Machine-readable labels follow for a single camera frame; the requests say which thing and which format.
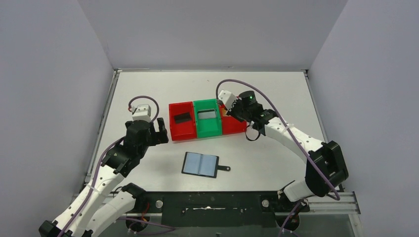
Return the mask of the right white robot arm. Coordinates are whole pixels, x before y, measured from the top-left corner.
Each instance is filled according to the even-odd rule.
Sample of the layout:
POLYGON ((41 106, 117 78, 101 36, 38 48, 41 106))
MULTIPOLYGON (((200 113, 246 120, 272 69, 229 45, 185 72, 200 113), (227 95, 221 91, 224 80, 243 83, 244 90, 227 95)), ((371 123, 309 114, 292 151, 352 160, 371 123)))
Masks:
POLYGON ((341 147, 309 136, 286 122, 276 110, 265 109, 254 91, 235 96, 227 90, 218 94, 227 114, 248 122, 259 134, 272 138, 294 152, 306 164, 305 177, 283 187, 278 205, 292 210, 297 201, 309 196, 324 197, 349 177, 341 147))

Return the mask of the black leather card holder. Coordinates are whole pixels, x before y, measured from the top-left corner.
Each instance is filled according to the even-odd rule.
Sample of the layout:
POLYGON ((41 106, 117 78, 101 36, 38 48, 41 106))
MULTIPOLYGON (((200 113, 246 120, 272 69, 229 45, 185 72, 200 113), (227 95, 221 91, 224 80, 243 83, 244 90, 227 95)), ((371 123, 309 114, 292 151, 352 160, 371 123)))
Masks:
POLYGON ((182 174, 216 178, 218 171, 231 171, 230 166, 220 165, 219 156, 186 152, 181 169, 182 174))

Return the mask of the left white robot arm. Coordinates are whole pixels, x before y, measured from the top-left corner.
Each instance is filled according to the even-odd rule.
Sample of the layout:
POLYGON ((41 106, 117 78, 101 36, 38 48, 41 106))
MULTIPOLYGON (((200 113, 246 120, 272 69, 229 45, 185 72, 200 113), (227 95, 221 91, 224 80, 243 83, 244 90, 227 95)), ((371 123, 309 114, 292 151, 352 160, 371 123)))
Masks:
POLYGON ((168 142, 163 118, 153 121, 127 121, 126 135, 112 143, 102 153, 93 176, 84 189, 53 221, 39 227, 42 237, 91 237, 93 218, 110 192, 139 165, 149 147, 168 142))

